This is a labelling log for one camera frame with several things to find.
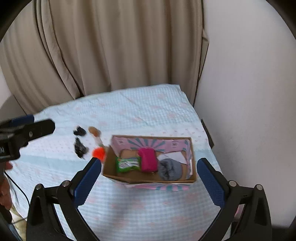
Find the brown oval object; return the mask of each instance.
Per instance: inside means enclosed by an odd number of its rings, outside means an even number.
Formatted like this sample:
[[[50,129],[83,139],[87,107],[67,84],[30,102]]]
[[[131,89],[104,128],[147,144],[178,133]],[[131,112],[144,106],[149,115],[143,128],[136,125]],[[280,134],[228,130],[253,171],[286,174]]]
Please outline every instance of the brown oval object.
[[[97,128],[93,127],[93,126],[89,127],[89,132],[91,134],[93,134],[95,137],[99,137],[100,134],[101,134],[101,132]]]

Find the beige curtain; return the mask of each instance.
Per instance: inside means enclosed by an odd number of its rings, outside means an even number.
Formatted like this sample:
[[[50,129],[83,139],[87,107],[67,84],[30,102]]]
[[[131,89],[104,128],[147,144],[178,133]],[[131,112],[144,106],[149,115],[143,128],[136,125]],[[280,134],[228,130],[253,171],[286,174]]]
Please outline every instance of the beige curtain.
[[[193,103],[206,49],[201,0],[35,0],[0,43],[0,65],[26,113],[161,83]]]

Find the magenta pouch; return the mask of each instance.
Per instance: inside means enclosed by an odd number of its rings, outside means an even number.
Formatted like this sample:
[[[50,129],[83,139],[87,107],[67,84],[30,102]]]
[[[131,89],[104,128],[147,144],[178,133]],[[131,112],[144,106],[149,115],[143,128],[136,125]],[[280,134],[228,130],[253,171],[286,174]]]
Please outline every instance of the magenta pouch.
[[[141,171],[142,172],[156,172],[157,158],[153,148],[140,148],[138,155],[141,157]]]

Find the bed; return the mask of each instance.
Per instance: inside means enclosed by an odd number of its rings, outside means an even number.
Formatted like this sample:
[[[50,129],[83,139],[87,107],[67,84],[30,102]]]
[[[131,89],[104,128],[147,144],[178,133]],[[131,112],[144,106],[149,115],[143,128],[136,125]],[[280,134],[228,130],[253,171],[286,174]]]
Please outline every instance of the bed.
[[[23,148],[21,158],[9,171],[29,199],[38,183],[45,187],[59,185],[72,179],[90,160],[91,151],[84,159],[74,152],[76,126],[97,127],[104,145],[113,134],[191,137],[195,159],[206,157],[220,170],[202,124],[178,85],[91,95],[35,115],[36,121],[46,118],[56,123],[54,134]],[[90,150],[96,146],[90,134],[80,140]],[[147,188],[126,187],[100,175],[79,211],[101,241],[198,240],[219,211],[199,178],[181,188]],[[26,217],[28,204],[14,186],[12,200],[19,214]],[[65,233],[75,240],[59,206],[56,208]]]

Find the open box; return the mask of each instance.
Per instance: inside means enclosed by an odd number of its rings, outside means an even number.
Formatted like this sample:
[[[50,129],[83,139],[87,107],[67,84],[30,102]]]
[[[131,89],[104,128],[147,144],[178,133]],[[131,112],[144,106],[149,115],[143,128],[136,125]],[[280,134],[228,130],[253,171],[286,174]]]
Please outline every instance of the open box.
[[[137,150],[142,147],[151,147],[155,149],[156,155],[161,153],[170,153],[181,151],[187,164],[182,164],[183,175],[177,181],[163,181],[159,175],[144,173],[133,170],[126,173],[117,173],[116,157],[128,158],[137,156]],[[121,182],[127,185],[143,185],[155,187],[161,184],[192,184],[196,181],[196,166],[193,155],[193,146],[190,137],[145,137],[145,136],[126,136],[113,135],[110,148],[108,149],[103,176],[113,181]]]

